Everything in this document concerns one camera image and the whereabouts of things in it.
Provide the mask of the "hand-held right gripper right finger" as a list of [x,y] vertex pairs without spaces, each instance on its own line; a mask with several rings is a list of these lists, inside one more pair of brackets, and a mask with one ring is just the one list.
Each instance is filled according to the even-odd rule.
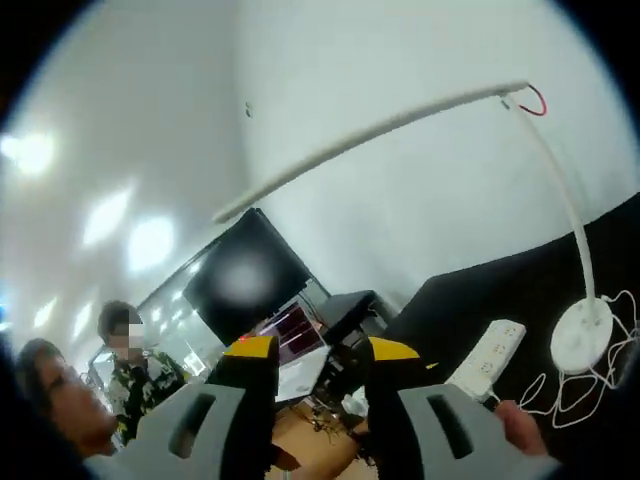
[[405,344],[366,340],[367,420],[381,479],[547,479],[548,455],[511,444],[498,417],[459,387],[436,384]]

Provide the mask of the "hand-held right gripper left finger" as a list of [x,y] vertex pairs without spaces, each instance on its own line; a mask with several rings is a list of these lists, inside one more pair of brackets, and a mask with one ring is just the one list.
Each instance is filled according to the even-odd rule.
[[263,479],[274,463],[279,339],[234,342],[205,383],[142,418],[115,455],[135,479]]

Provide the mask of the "person's left hand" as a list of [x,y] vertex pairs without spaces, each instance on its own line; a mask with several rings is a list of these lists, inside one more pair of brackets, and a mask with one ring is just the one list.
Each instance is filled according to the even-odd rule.
[[494,414],[502,422],[506,439],[521,452],[531,456],[548,453],[535,419],[523,411],[515,401],[500,402]]

